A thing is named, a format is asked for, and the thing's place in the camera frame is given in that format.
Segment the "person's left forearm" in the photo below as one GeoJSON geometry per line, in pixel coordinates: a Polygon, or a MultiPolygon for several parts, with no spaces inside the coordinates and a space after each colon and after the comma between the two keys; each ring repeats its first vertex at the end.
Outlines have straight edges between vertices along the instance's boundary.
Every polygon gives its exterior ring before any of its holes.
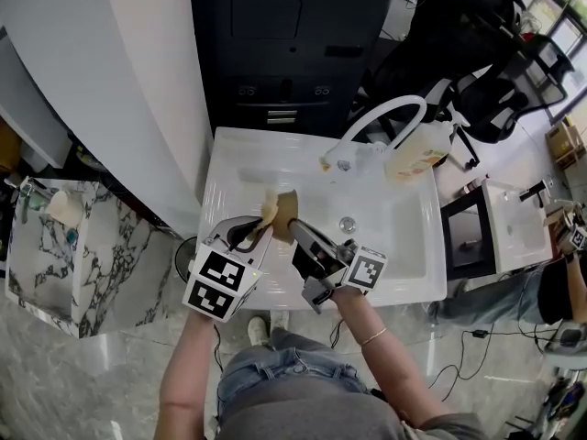
{"type": "Polygon", "coordinates": [[[190,311],[160,387],[153,440],[204,440],[212,319],[190,311]]]}

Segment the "brown bowl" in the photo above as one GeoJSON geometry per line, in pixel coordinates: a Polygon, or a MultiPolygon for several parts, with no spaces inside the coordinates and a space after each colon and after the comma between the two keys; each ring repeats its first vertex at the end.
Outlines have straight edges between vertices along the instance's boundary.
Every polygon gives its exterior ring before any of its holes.
{"type": "Polygon", "coordinates": [[[277,212],[271,221],[272,237],[289,245],[294,243],[294,236],[289,224],[298,217],[298,196],[296,190],[282,192],[277,195],[277,212]]]}

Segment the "large white ceramic sink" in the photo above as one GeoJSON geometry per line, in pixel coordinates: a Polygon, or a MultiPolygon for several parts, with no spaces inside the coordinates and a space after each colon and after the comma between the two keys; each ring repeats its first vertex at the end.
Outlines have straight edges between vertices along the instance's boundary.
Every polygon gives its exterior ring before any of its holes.
{"type": "Polygon", "coordinates": [[[258,215],[266,192],[297,191],[298,216],[340,244],[349,238],[388,262],[368,298],[374,306],[425,303],[447,294],[444,237],[435,178],[389,181],[382,165],[358,177],[324,172],[329,137],[245,128],[216,130],[198,237],[222,220],[258,215]],[[339,228],[352,217],[353,234],[339,228]]]}

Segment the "beige cup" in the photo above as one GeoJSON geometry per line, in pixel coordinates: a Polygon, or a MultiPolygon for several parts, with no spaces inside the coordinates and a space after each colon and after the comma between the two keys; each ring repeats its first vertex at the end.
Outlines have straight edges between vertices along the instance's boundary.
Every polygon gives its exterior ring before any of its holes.
{"type": "Polygon", "coordinates": [[[80,194],[64,190],[57,191],[50,200],[47,213],[63,225],[76,228],[83,218],[80,194]]]}

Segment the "black sink frame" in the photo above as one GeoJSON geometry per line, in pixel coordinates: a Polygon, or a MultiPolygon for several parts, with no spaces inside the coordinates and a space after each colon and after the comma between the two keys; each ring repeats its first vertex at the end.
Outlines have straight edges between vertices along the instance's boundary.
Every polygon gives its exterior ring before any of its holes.
{"type": "Polygon", "coordinates": [[[448,281],[497,273],[488,206],[481,186],[440,208],[448,281]]]}

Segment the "white gooseneck faucet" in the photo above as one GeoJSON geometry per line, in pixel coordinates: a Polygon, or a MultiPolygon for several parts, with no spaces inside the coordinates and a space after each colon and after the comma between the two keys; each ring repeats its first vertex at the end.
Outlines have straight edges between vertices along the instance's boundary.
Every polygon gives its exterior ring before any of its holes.
{"type": "Polygon", "coordinates": [[[382,104],[378,104],[366,114],[360,116],[343,135],[342,139],[319,159],[320,166],[322,162],[328,163],[331,166],[330,170],[325,172],[341,171],[342,173],[348,174],[367,173],[369,170],[372,170],[376,164],[384,163],[389,159],[393,153],[393,149],[422,123],[426,110],[426,100],[417,95],[403,95],[382,104]],[[381,141],[369,144],[354,142],[354,138],[371,122],[379,117],[385,116],[387,113],[399,107],[407,105],[416,106],[416,114],[390,144],[386,145],[381,141]],[[339,160],[348,161],[351,164],[351,169],[348,171],[340,170],[337,166],[339,160]]]}

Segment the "yellow sponge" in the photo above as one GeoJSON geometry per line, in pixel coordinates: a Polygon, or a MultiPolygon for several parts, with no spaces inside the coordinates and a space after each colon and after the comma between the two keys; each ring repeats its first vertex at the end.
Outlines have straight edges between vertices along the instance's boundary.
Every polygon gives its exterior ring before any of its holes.
{"type": "Polygon", "coordinates": [[[277,192],[273,190],[268,190],[266,192],[265,201],[260,209],[261,222],[259,223],[259,229],[263,229],[272,223],[278,213],[278,201],[279,194],[277,192]]]}

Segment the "black high-back office chair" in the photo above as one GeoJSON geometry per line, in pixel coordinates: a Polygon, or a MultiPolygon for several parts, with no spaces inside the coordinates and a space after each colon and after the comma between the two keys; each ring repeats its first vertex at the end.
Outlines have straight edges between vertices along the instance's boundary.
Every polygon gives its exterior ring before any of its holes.
{"type": "Polygon", "coordinates": [[[453,83],[509,61],[522,45],[523,0],[424,0],[417,4],[405,39],[367,71],[359,114],[392,98],[426,100],[425,121],[449,103],[453,83]]]}

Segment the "tall black machine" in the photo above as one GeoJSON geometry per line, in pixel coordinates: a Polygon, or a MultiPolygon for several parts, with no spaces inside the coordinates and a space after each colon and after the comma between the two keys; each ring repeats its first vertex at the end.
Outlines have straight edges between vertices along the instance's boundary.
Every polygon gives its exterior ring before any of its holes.
{"type": "Polygon", "coordinates": [[[340,138],[390,0],[191,0],[212,128],[340,138]]]}

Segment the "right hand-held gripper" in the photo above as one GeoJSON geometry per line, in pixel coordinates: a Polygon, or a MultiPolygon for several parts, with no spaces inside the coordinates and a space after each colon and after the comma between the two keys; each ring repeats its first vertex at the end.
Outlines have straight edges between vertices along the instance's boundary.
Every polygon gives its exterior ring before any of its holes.
{"type": "Polygon", "coordinates": [[[296,242],[292,263],[304,281],[302,297],[317,314],[336,289],[348,286],[366,294],[376,288],[388,262],[383,253],[353,239],[336,245],[300,219],[292,219],[288,229],[296,242]]]}

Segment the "black faucet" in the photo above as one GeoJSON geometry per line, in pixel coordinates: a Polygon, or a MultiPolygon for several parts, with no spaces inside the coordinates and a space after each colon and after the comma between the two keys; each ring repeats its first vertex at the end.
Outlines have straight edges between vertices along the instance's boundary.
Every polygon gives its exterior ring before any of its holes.
{"type": "Polygon", "coordinates": [[[521,202],[534,198],[537,199],[537,205],[539,208],[544,208],[545,205],[549,203],[550,192],[548,185],[544,180],[539,181],[519,195],[519,200],[521,202]]]}

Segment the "orange label soap pump bottle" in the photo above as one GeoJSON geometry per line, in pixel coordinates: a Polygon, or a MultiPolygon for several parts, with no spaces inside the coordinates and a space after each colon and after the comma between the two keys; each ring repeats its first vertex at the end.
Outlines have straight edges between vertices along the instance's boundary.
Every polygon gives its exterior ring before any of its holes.
{"type": "Polygon", "coordinates": [[[393,149],[384,164],[384,173],[388,180],[412,180],[447,157],[456,128],[471,125],[460,112],[450,108],[449,113],[449,121],[421,123],[393,149]]]}

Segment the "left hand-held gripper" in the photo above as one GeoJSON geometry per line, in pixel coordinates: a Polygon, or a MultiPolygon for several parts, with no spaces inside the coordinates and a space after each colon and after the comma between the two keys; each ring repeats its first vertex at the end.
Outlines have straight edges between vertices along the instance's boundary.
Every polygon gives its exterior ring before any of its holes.
{"type": "Polygon", "coordinates": [[[261,221],[253,215],[228,218],[198,242],[185,306],[221,323],[236,314],[257,287],[271,243],[272,225],[255,230],[261,221]]]}

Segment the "black mesh office chair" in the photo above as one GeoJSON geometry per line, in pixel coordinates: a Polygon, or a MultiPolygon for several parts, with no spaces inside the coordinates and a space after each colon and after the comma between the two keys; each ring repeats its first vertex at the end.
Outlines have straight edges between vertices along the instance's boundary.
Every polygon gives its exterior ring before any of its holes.
{"type": "Polygon", "coordinates": [[[471,170],[480,163],[473,139],[497,144],[513,134],[520,117],[564,101],[563,79],[573,71],[564,51],[551,38],[538,34],[480,77],[461,79],[455,86],[453,105],[467,121],[457,130],[471,153],[465,168],[471,170]]]}

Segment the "small white sink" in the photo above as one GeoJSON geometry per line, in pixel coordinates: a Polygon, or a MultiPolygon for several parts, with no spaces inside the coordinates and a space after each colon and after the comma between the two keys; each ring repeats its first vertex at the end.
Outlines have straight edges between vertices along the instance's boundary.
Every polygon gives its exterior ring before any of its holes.
{"type": "Polygon", "coordinates": [[[545,207],[537,199],[524,202],[527,189],[486,179],[482,182],[493,236],[496,270],[505,273],[549,261],[553,257],[545,207]]]}

